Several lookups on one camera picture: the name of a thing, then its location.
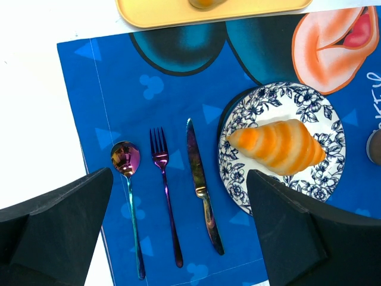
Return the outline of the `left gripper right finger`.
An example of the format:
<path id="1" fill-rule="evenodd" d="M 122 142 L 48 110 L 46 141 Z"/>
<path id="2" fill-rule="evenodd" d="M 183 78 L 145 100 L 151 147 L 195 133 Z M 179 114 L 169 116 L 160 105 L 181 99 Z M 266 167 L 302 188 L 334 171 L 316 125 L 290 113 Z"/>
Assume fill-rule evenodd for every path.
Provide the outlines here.
<path id="1" fill-rule="evenodd" d="M 259 170 L 246 177 L 270 285 L 380 285 L 380 220 L 313 199 Z"/>

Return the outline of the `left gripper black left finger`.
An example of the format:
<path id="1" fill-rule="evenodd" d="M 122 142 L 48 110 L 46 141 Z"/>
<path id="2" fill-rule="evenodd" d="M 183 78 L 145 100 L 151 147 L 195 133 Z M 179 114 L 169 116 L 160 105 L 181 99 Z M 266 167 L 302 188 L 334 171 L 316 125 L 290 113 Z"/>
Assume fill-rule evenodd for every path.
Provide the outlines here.
<path id="1" fill-rule="evenodd" d="M 106 167 L 1 209 L 1 285 L 84 285 L 112 186 Z"/>

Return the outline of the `large striped croissant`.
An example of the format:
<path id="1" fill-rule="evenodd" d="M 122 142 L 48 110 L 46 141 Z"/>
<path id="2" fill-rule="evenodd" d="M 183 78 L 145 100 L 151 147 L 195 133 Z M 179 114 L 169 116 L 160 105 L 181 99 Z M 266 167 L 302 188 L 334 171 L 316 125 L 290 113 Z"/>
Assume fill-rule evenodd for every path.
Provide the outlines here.
<path id="1" fill-rule="evenodd" d="M 326 158 L 320 143 L 297 119 L 238 129 L 227 141 L 245 157 L 279 176 L 294 175 Z"/>

